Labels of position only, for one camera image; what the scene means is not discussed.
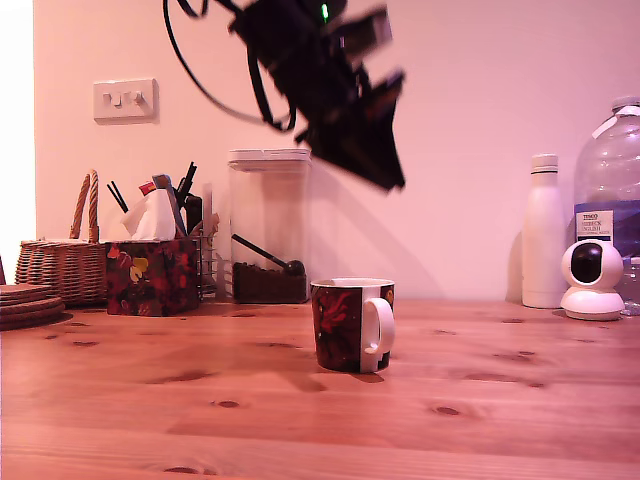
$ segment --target coaster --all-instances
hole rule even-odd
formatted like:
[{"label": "coaster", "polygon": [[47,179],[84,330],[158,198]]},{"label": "coaster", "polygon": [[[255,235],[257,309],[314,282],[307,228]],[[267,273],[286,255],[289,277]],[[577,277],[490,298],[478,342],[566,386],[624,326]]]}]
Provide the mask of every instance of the coaster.
[{"label": "coaster", "polygon": [[2,315],[0,318],[0,330],[13,330],[51,323],[57,320],[63,311],[64,303],[59,303],[57,306],[45,310]]},{"label": "coaster", "polygon": [[18,285],[0,285],[1,300],[21,299],[28,295],[36,293],[49,293],[52,288],[50,285],[31,285],[29,283],[20,283]]},{"label": "coaster", "polygon": [[38,302],[40,300],[46,300],[53,295],[53,292],[35,292],[25,294],[20,297],[0,297],[0,309],[9,305],[19,305],[21,303]]},{"label": "coaster", "polygon": [[60,297],[51,297],[45,298],[43,300],[36,300],[33,302],[21,302],[14,305],[0,304],[0,321],[4,320],[5,317],[10,317],[11,315],[17,313],[29,313],[47,310],[49,308],[58,306],[60,303],[62,303],[62,299]]}]

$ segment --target tissue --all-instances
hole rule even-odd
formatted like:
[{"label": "tissue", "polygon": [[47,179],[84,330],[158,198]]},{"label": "tissue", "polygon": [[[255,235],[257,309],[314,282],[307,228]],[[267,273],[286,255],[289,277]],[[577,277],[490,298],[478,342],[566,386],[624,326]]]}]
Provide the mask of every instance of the tissue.
[{"label": "tissue", "polygon": [[148,193],[125,214],[122,224],[132,240],[173,240],[176,222],[167,190]]}]

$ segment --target tissue box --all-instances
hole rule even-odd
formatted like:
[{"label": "tissue box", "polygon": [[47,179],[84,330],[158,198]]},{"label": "tissue box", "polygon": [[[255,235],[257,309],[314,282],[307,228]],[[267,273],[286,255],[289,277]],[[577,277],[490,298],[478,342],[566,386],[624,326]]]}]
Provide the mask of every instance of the tissue box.
[{"label": "tissue box", "polygon": [[164,317],[198,307],[193,239],[106,243],[107,313]]}]

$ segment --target mug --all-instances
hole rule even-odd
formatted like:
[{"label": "mug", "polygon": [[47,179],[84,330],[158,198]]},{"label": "mug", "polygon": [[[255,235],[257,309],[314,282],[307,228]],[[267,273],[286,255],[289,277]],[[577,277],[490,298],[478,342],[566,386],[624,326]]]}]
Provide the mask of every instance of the mug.
[{"label": "mug", "polygon": [[371,373],[389,365],[394,283],[374,278],[311,282],[316,357],[329,370]]}]

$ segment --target mug handle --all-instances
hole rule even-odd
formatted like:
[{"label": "mug handle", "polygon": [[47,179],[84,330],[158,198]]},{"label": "mug handle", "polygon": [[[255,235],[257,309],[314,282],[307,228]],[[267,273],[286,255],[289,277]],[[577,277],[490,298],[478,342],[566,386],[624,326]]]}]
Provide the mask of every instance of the mug handle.
[{"label": "mug handle", "polygon": [[391,305],[383,298],[370,298],[364,302],[363,307],[364,323],[370,325],[377,323],[380,328],[379,338],[371,338],[365,340],[364,353],[368,355],[377,355],[382,360],[382,355],[391,350],[393,341],[396,338],[396,323],[393,318],[393,310]]}]

